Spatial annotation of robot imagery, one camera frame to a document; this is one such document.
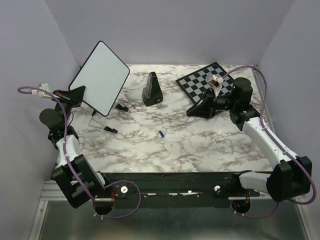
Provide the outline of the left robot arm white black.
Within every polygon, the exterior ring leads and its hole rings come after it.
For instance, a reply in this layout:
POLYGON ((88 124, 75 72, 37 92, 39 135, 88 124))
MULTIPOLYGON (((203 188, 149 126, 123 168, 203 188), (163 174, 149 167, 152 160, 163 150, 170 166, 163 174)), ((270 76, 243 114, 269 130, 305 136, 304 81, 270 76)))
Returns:
POLYGON ((48 139, 59 151, 52 178, 75 209, 96 196, 107 197, 111 191, 111 185, 81 153, 79 136, 68 123, 72 109, 81 106, 85 90, 85 86, 80 86, 69 91, 53 91, 59 103, 39 115, 41 123, 49 129, 48 139))

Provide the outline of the black grey chessboard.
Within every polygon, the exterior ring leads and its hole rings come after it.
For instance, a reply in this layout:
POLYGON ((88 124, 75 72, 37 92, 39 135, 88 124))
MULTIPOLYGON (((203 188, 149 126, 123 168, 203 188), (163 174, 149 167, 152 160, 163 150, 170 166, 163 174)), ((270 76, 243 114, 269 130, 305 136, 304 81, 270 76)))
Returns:
POLYGON ((203 98, 205 90, 211 87, 208 81, 212 75, 222 77, 226 73, 227 72, 217 62, 214 62, 177 79, 176 83, 191 102, 196 104, 203 98))

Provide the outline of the black metronome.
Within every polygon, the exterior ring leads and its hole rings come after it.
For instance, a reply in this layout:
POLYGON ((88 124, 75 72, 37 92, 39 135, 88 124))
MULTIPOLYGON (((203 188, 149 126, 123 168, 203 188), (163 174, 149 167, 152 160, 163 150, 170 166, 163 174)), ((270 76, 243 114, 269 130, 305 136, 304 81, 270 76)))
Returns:
POLYGON ((146 78, 146 85, 142 89, 142 100, 147 106, 153 106, 163 101, 163 93, 159 84, 157 74, 150 72, 146 78))

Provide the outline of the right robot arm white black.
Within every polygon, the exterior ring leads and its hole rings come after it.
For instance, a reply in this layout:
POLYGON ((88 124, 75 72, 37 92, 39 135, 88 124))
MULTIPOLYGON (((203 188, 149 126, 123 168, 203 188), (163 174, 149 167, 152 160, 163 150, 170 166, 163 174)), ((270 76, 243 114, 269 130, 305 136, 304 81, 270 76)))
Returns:
POLYGON ((267 193, 280 203, 310 192, 311 160, 300 157, 286 147, 265 124, 262 114, 252 105, 253 88, 250 80, 238 77, 229 95, 218 96, 222 84, 214 75, 208 78, 209 88, 194 106, 187 110, 189 117, 209 119, 217 111, 228 111, 231 121, 262 151, 272 172, 246 171, 230 183, 230 191, 241 196, 248 189, 267 193))

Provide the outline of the whiteboard with black frame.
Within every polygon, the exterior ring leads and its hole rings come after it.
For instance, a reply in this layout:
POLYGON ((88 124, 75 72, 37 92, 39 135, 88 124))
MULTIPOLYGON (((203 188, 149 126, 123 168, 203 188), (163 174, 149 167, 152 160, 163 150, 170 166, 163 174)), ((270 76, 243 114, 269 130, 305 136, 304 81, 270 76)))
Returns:
POLYGON ((103 41, 99 41, 68 89, 71 91, 85 86, 82 101, 106 117, 129 74, 129 67, 103 41))

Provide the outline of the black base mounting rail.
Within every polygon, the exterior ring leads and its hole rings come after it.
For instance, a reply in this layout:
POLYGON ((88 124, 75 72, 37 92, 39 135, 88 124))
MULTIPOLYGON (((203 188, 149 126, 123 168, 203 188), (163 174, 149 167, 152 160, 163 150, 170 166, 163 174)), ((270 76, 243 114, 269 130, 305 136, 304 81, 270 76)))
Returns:
POLYGON ((227 208, 230 199, 260 194, 240 185, 239 172, 104 173, 101 199, 115 197, 116 209, 227 208))

